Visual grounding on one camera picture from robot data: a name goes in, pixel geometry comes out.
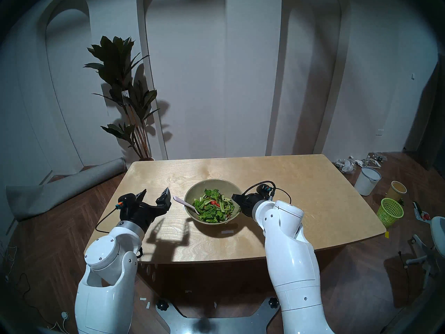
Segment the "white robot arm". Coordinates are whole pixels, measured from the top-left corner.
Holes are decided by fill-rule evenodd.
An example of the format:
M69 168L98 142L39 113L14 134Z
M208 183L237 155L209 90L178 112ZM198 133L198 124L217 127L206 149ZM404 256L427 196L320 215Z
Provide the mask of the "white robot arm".
M303 234L304 212L283 201L264 201L254 215L266 237L269 276L285 334L333 333L324 317L314 248Z
M270 280L280 301L284 332L333 333L324 317L314 248L303 235L304 212L283 201L271 201L274 190L262 185L258 193L235 194L232 199L263 229ZM157 206L143 203L144 194L121 196L121 221L86 251L86 271L75 304L80 334L127 333L130 328L136 253L148 226L171 205L168 189L156 200ZM110 286L102 287L102 279Z
M98 238L85 253L86 270L77 288L74 312L80 334L128 333L133 315L134 278L142 240L154 218L170 208L170 191L164 190L150 206L146 190L119 197L120 219L107 236ZM102 279L109 286L102 286Z

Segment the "green bowl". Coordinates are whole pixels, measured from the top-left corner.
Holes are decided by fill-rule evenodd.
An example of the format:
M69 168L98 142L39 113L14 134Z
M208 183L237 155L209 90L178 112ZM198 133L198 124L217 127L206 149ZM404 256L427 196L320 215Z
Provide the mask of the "green bowl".
M196 183L194 186L192 186L185 198L184 201L187 202L188 204L193 205L193 202L195 199L199 199L201 196L204 195L204 190L208 189L208 190L212 190L212 189L218 189L219 192L224 195L224 197L228 197L229 199L232 198L233 194L242 194L242 191L239 190L239 188L234 185L233 183L226 181L226 180L204 180L201 182ZM185 207L187 213L195 220L198 221L199 223L205 224L205 225L220 225L220 224L226 224L229 221L235 219L235 217L241 212L241 209L239 208L239 205L237 203L235 203L234 201L233 205L235 206L235 209L232 212L232 216L226 220L226 221L222 221L221 223L206 223L205 221L201 221L198 217L198 215L190 208Z

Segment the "table top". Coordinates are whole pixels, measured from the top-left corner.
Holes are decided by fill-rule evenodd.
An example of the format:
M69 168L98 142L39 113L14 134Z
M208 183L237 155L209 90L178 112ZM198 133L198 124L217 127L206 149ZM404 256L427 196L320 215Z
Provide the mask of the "table top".
M195 183L219 178L241 191L263 180L286 190L301 208L304 235L315 250L353 243L385 233L386 229L361 195L322 154L268 157L160 160L134 162L122 179L101 219L118 197L147 189L144 202L155 200L168 187L172 204L148 228L142 242L142 262L187 263L265 257L264 236L252 218L240 213L222 225L191 219L173 195L184 198ZM274 200L288 202L277 190ZM119 222L115 211L99 226L110 231ZM105 233L94 231L87 247Z

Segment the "mesh basket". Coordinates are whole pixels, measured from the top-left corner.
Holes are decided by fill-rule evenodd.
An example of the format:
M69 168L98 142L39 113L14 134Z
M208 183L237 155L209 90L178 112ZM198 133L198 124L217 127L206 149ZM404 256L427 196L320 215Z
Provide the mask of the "mesh basket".
M383 199L377 216L386 228L403 217L403 208L393 199Z

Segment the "spoon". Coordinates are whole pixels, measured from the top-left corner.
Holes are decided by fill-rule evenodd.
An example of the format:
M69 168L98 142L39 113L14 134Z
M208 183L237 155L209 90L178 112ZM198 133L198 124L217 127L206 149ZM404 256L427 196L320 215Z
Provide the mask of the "spoon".
M175 200L176 202L179 202L180 204L183 204L184 206L191 208L195 211L196 214L199 215L198 211L196 210L196 208L194 206L192 206L191 204L188 204L187 202L185 202L184 200L180 199L177 196L173 196L173 200Z

